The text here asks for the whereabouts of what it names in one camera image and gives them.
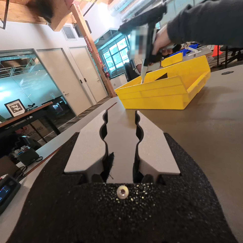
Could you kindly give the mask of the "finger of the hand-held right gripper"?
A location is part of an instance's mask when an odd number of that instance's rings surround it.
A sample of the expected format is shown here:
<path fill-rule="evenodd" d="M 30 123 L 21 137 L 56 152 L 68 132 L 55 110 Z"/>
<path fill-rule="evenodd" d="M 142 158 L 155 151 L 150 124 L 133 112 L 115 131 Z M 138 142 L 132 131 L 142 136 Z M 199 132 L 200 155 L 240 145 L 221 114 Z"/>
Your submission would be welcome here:
<path fill-rule="evenodd" d="M 147 73 L 148 68 L 148 60 L 143 60 L 142 67 L 141 67 L 141 84 L 144 83 L 144 79 Z"/>

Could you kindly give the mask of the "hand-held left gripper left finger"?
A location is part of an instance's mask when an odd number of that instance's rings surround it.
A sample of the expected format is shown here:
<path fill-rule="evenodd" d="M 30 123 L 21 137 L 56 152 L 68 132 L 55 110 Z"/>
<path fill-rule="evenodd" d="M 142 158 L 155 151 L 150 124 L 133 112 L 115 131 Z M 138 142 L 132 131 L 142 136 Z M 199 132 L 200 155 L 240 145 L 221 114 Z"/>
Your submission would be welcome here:
<path fill-rule="evenodd" d="M 108 111 L 104 110 L 84 126 L 78 135 L 64 174 L 82 174 L 87 182 L 92 178 L 106 182 L 109 175 L 107 136 Z"/>

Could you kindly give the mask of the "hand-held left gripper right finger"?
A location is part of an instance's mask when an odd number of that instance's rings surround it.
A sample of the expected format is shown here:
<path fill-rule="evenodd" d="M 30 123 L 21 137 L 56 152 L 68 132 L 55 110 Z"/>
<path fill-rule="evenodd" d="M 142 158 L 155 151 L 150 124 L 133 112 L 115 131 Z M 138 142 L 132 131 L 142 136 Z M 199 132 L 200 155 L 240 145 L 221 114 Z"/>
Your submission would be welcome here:
<path fill-rule="evenodd" d="M 162 175 L 180 175 L 164 132 L 140 111 L 135 111 L 139 139 L 134 159 L 134 182 L 159 182 Z"/>

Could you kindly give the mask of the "large yellow plastic bin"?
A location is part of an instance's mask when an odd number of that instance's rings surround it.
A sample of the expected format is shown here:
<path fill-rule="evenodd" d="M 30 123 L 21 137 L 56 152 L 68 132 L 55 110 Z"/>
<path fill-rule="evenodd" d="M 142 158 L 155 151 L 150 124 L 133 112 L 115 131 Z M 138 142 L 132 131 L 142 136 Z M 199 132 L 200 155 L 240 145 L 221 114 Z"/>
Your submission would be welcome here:
<path fill-rule="evenodd" d="M 155 81 L 167 73 L 168 78 Z M 146 74 L 115 89 L 125 109 L 183 110 L 205 86 L 211 70 L 205 55 Z"/>

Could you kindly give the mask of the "person's right forearm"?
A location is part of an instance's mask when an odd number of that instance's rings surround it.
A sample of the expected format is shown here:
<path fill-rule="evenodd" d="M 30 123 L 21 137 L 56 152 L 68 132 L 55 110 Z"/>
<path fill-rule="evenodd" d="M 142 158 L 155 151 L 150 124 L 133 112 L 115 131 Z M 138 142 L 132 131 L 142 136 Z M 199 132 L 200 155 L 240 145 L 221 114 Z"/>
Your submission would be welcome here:
<path fill-rule="evenodd" d="M 168 22 L 174 44 L 195 41 L 203 45 L 243 47 L 243 1 L 204 1 L 187 5 Z"/>

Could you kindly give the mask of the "person's right hand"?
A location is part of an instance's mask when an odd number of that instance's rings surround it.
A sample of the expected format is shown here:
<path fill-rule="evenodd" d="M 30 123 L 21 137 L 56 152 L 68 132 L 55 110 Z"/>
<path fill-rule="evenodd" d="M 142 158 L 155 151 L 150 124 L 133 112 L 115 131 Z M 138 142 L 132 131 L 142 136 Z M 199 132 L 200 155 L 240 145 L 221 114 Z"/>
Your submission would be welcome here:
<path fill-rule="evenodd" d="M 157 55 L 159 52 L 163 56 L 171 55 L 174 51 L 170 46 L 174 45 L 175 42 L 171 41 L 167 31 L 168 24 L 164 25 L 156 34 L 155 41 L 153 43 L 152 55 Z"/>

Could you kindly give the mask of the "black office chair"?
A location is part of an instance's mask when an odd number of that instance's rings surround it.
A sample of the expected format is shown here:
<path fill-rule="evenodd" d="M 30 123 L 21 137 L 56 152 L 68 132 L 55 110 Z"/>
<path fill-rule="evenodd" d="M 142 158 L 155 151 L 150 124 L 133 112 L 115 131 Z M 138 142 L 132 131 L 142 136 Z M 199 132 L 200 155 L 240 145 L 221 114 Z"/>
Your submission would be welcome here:
<path fill-rule="evenodd" d="M 132 65 L 131 65 L 130 62 L 126 62 L 124 64 L 124 67 L 125 67 L 125 75 L 126 75 L 126 78 L 127 78 L 127 82 L 130 82 L 133 79 L 135 79 L 135 78 L 140 76 L 140 74 L 137 73 L 136 70 L 134 70 L 132 68 Z"/>

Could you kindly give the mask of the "gridded window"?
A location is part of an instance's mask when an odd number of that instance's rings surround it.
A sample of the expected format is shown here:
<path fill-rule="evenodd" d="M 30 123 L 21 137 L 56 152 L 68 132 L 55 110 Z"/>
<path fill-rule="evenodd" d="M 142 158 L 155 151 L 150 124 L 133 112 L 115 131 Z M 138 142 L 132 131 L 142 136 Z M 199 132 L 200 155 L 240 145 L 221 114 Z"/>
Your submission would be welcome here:
<path fill-rule="evenodd" d="M 121 36 L 100 50 L 110 73 L 123 69 L 124 64 L 129 63 L 129 41 L 130 36 Z"/>

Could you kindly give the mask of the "white door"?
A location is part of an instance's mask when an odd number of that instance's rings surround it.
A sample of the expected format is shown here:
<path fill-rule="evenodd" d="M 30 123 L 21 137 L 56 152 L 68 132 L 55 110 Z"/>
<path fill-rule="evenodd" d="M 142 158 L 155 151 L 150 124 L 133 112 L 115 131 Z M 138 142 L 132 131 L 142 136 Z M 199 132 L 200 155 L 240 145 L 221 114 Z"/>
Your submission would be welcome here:
<path fill-rule="evenodd" d="M 70 47 L 69 50 L 96 103 L 106 98 L 107 92 L 87 47 Z"/>
<path fill-rule="evenodd" d="M 63 50 L 46 49 L 37 53 L 75 115 L 90 108 L 92 104 Z"/>

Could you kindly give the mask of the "wooden desk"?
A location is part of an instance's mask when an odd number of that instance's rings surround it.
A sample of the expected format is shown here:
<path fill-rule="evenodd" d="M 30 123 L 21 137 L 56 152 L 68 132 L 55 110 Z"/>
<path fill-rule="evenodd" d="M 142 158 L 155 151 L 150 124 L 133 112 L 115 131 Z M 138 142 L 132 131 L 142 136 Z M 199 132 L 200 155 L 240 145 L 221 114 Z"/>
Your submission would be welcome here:
<path fill-rule="evenodd" d="M 40 107 L 32 109 L 30 111 L 27 111 L 21 115 L 10 118 L 7 121 L 4 121 L 3 123 L 0 124 L 0 138 L 3 138 L 5 136 L 13 133 L 16 130 L 23 128 L 24 126 L 27 126 L 42 117 L 46 120 L 46 122 L 49 124 L 49 126 L 53 129 L 53 131 L 56 133 L 56 135 L 61 134 L 59 129 L 50 120 L 50 115 L 47 111 L 47 108 L 50 105 L 53 105 L 52 101 L 50 101 L 44 105 L 41 105 Z"/>

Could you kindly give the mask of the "orange traffic cone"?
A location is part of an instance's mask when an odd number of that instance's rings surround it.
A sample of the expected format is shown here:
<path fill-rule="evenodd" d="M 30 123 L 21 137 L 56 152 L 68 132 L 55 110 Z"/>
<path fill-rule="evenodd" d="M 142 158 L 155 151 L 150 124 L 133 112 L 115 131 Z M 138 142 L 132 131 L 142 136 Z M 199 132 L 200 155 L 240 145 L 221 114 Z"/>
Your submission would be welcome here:
<path fill-rule="evenodd" d="M 221 46 L 220 45 L 214 45 L 212 57 L 216 57 L 218 55 L 221 55 L 223 51 L 220 50 Z"/>

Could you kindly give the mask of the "black device with screen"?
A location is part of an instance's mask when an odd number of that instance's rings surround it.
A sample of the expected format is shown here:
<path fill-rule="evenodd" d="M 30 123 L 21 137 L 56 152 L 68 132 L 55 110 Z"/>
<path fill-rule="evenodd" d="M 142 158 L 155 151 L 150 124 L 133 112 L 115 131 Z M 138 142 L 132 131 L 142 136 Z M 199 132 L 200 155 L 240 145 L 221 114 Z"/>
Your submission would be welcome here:
<path fill-rule="evenodd" d="M 0 214 L 2 214 L 19 191 L 21 184 L 9 174 L 0 178 Z"/>

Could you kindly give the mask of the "wooden ceiling beam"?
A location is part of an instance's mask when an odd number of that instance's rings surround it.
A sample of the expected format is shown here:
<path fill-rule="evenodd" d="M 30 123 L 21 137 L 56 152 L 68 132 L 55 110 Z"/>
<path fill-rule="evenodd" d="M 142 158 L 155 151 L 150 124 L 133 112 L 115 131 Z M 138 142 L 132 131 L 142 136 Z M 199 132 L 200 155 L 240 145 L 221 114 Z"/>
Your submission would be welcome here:
<path fill-rule="evenodd" d="M 66 23 L 75 23 L 68 1 L 0 1 L 1 24 L 7 22 L 49 25 L 59 32 Z"/>

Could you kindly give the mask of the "silver ventilation duct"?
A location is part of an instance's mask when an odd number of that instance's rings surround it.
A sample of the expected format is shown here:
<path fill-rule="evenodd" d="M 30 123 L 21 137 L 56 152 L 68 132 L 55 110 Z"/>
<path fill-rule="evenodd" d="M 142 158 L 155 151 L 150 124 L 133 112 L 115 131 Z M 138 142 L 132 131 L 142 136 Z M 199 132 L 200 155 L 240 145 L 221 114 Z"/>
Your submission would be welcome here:
<path fill-rule="evenodd" d="M 160 0 L 113 0 L 108 4 L 108 12 L 112 17 L 119 16 L 122 22 L 158 6 L 164 6 Z"/>

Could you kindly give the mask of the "wooden support post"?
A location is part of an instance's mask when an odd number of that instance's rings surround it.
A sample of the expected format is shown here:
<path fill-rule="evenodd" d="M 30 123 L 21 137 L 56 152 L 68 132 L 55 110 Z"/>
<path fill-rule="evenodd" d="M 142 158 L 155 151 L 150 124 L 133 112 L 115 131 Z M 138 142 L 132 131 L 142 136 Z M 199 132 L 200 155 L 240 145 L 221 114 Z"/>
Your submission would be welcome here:
<path fill-rule="evenodd" d="M 71 10 L 76 22 L 77 22 L 77 25 L 78 25 L 78 27 L 79 27 L 79 29 L 81 31 L 81 34 L 83 36 L 87 35 L 87 37 L 89 39 L 89 42 L 90 42 L 90 44 L 92 46 L 92 49 L 93 49 L 93 53 L 91 53 L 91 55 L 92 55 L 93 60 L 94 60 L 94 62 L 96 64 L 96 67 L 98 68 L 99 74 L 101 76 L 101 79 L 102 79 L 105 87 L 106 87 L 106 90 L 108 91 L 109 96 L 111 98 L 116 97 L 117 94 L 114 91 L 114 88 L 113 88 L 113 86 L 111 84 L 111 81 L 110 81 L 109 77 L 106 77 L 104 75 L 103 70 L 102 70 L 102 65 L 103 64 L 99 63 L 99 60 L 98 60 L 98 58 L 96 56 L 96 53 L 98 53 L 98 50 L 97 50 L 97 48 L 95 46 L 93 38 L 92 38 L 92 36 L 90 34 L 90 31 L 88 29 L 88 26 L 87 26 L 87 24 L 86 24 L 86 22 L 84 20 L 84 17 L 83 17 L 83 14 L 81 12 L 81 8 L 79 6 L 79 3 L 77 1 L 73 1 L 71 6 L 70 6 L 70 10 Z"/>

